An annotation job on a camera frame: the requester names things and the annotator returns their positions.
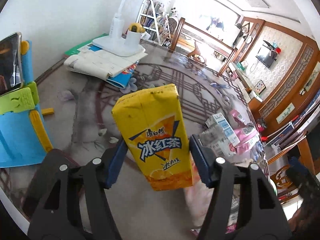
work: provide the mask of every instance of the yellow drink carton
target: yellow drink carton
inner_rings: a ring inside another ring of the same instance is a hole
[[[174,84],[119,98],[112,116],[154,190],[192,186],[188,137]]]

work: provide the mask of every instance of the pink package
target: pink package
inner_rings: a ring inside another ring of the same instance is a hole
[[[240,140],[240,143],[236,145],[236,152],[237,154],[242,154],[250,150],[260,140],[259,133],[253,124],[245,124],[243,117],[237,110],[231,110],[230,114],[239,126],[237,129],[233,129],[233,131]]]

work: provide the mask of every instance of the window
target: window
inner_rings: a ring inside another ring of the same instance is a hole
[[[217,0],[207,0],[199,7],[190,23],[219,40],[233,32],[240,15]]]

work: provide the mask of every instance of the bookshelf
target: bookshelf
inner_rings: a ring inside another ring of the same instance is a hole
[[[136,21],[151,35],[147,41],[160,46],[162,46],[168,38],[171,38],[168,15],[163,8],[164,5],[156,0],[144,0]]]

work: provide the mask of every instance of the metal screw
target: metal screw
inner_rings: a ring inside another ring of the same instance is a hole
[[[226,160],[224,158],[222,158],[222,157],[218,157],[218,158],[216,158],[216,162],[219,163],[219,164],[223,164],[223,163],[226,162]]]
[[[98,165],[101,163],[101,159],[100,158],[95,158],[92,160],[92,163],[95,164],[95,165]]]
[[[59,168],[60,171],[65,171],[68,168],[66,164],[62,164]]]
[[[250,165],[250,168],[253,169],[253,170],[255,170],[255,171],[257,171],[257,170],[259,169],[259,166],[258,166],[257,164],[255,164],[255,163],[252,163],[252,164]]]

